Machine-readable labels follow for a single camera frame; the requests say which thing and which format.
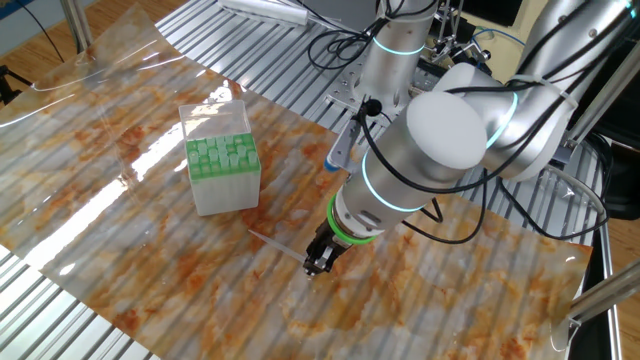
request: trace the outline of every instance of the metal grating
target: metal grating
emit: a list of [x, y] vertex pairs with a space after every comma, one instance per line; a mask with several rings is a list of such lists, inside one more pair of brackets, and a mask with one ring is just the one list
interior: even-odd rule
[[[292, 29], [230, 14], [215, 1], [192, 0], [157, 27], [180, 52], [268, 99], [333, 130], [340, 131], [351, 113], [326, 100], [339, 71], [315, 69], [306, 57], [309, 42], [326, 28], [313, 24]], [[333, 61], [329, 54], [315, 54]], [[376, 126], [373, 133], [379, 134]], [[593, 152], [578, 148], [565, 169], [597, 192], [601, 171]], [[480, 169], [459, 183], [479, 178]], [[565, 197], [559, 180], [547, 173], [519, 184], [506, 184], [534, 218], [551, 233], [579, 231], [596, 214], [576, 196]], [[526, 226], [494, 182], [489, 184], [489, 209]], [[481, 190], [464, 197], [479, 203]], [[591, 245], [591, 234], [574, 239]], [[603, 239], [608, 254], [608, 237]], [[605, 269], [610, 275], [610, 267]], [[610, 311], [611, 338], [619, 349], [617, 318]], [[0, 247], [0, 359], [158, 359], [38, 271]]]

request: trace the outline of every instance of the pipette tip box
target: pipette tip box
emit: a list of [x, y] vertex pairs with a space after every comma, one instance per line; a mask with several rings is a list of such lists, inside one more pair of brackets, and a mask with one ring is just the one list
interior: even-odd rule
[[258, 206], [261, 166], [244, 102], [184, 105], [180, 119], [198, 215]]

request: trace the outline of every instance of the green ring light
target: green ring light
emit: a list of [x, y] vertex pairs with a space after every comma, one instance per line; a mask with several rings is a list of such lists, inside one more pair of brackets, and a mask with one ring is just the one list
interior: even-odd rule
[[327, 205], [327, 220], [329, 221], [329, 226], [331, 227], [331, 230], [333, 230], [333, 232], [336, 234], [338, 239], [352, 245], [366, 245], [376, 238], [375, 236], [372, 236], [366, 239], [357, 239], [357, 238], [354, 238], [353, 236], [348, 235], [344, 231], [342, 231], [342, 229], [340, 229], [338, 224], [336, 224], [336, 220], [333, 218], [333, 211], [331, 211], [331, 209], [333, 208], [333, 204], [335, 202], [336, 202], [336, 196], [333, 195], [331, 200], [329, 200], [329, 205]]

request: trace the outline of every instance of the clear plastic sheet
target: clear plastic sheet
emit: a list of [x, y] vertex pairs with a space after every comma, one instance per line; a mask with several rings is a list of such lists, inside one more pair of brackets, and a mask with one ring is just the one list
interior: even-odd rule
[[[199, 217], [178, 107], [245, 101], [255, 209]], [[398, 227], [331, 274], [303, 253], [346, 174], [335, 134], [177, 53], [139, 7], [0, 112], [0, 243], [163, 359], [553, 359], [590, 255], [488, 214]], [[479, 208], [441, 198], [440, 236]]]

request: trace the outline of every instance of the blue ring light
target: blue ring light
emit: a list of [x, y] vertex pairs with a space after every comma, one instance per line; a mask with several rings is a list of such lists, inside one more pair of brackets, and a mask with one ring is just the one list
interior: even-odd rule
[[395, 205], [391, 204], [390, 202], [388, 202], [387, 200], [383, 199], [382, 196], [380, 196], [373, 189], [373, 186], [371, 185], [371, 182], [369, 181], [369, 178], [367, 177], [367, 169], [366, 169], [366, 166], [365, 166], [365, 164], [367, 162], [367, 155], [368, 154], [369, 154], [369, 152], [364, 154], [364, 157], [362, 158], [362, 177], [364, 178], [364, 182], [365, 182], [365, 184], [367, 184], [367, 187], [369, 188], [369, 191], [371, 191], [373, 196], [375, 196], [376, 199], [378, 199], [381, 203], [385, 204], [387, 207], [389, 207], [389, 208], [391, 208], [393, 210], [396, 210], [396, 211], [411, 213], [411, 212], [416, 212], [416, 211], [422, 209], [422, 206], [420, 206], [419, 208], [416, 208], [416, 209], [405, 209], [405, 208], [401, 208], [399, 206], [395, 206]]
[[422, 45], [422, 47], [418, 50], [414, 50], [414, 51], [397, 51], [397, 50], [391, 50], [388, 47], [380, 44], [380, 42], [378, 41], [378, 39], [376, 39], [375, 37], [373, 38], [373, 42], [376, 43], [376, 45], [380, 46], [380, 49], [392, 53], [394, 55], [414, 55], [419, 53], [420, 51], [422, 51], [422, 49], [424, 49], [424, 45]]
[[496, 140], [498, 140], [500, 135], [502, 135], [502, 133], [504, 132], [504, 129], [506, 129], [507, 125], [509, 125], [509, 122], [511, 122], [511, 119], [513, 118], [513, 114], [516, 112], [517, 107], [518, 107], [518, 94], [513, 93], [513, 102], [511, 103], [511, 107], [506, 113], [504, 113], [504, 115], [501, 116], [500, 127], [498, 128], [498, 130], [496, 130], [495, 133], [493, 133], [493, 136], [491, 136], [491, 139], [487, 141], [487, 149], [490, 148], [491, 145], [493, 145], [493, 143], [496, 142]]

